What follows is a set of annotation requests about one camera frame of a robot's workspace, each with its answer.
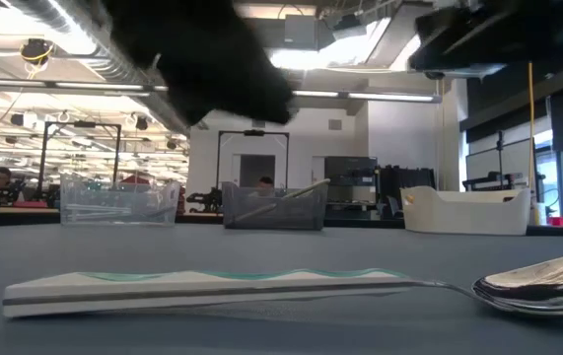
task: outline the plastic container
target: plastic container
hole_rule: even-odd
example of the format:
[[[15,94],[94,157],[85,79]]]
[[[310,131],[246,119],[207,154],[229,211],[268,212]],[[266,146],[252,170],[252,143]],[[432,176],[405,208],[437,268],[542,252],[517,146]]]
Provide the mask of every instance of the plastic container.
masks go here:
[[[548,224],[553,227],[563,227],[563,217],[549,217]]]
[[[223,182],[224,227],[321,230],[324,223],[327,185],[318,186],[304,195],[283,200],[283,196],[298,190],[238,187],[232,182]],[[262,213],[249,215],[254,211],[262,211]]]
[[[180,185],[162,188],[120,183],[115,189],[91,190],[76,177],[62,177],[63,225],[152,225],[173,227]]]
[[[530,213],[528,189],[438,192],[418,186],[401,190],[406,229],[425,233],[521,236]]]

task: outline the white basket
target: white basket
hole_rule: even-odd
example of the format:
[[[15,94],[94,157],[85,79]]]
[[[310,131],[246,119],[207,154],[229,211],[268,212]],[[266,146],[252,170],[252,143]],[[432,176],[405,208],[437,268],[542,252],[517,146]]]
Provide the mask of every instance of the white basket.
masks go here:
[[[527,232],[528,189],[438,192],[427,186],[401,190],[406,229],[424,233],[518,236]]]
[[[63,225],[161,225],[176,222],[177,182],[161,189],[120,183],[117,189],[88,190],[79,179],[62,177],[60,215]]]

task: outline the utensil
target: utensil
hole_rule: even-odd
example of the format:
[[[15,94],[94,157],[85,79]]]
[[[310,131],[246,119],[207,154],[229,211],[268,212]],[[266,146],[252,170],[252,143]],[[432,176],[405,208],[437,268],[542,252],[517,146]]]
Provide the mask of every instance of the utensil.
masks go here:
[[[383,269],[277,274],[184,271],[153,275],[71,273],[9,286],[6,317],[202,306],[248,301],[387,295],[443,288],[509,313],[563,317],[563,257],[483,277],[472,291]]]

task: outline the exposed ductwork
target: exposed ductwork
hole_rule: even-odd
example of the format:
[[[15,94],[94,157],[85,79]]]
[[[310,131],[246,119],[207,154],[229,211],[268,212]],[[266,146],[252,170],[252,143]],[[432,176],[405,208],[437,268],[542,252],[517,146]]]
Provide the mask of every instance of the exposed ductwork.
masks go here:
[[[59,0],[3,0],[20,10],[34,21],[49,26],[52,30],[66,36],[80,36],[82,41],[96,46],[96,57],[107,60],[84,60],[83,63],[109,82],[147,83],[151,78],[135,68],[125,55],[110,41],[106,31],[97,29],[92,18],[77,1]],[[146,98],[134,98],[145,105],[157,119],[171,131],[188,135],[188,127],[172,107],[160,96],[152,93]]]

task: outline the gray table surface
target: gray table surface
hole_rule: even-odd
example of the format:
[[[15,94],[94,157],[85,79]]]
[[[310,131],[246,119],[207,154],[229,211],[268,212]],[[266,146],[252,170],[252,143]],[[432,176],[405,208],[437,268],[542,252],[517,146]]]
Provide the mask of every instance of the gray table surface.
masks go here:
[[[562,354],[563,319],[500,315],[450,291],[6,320],[3,289],[73,271],[383,267],[467,286],[563,255],[563,237],[400,230],[0,227],[0,354]]]

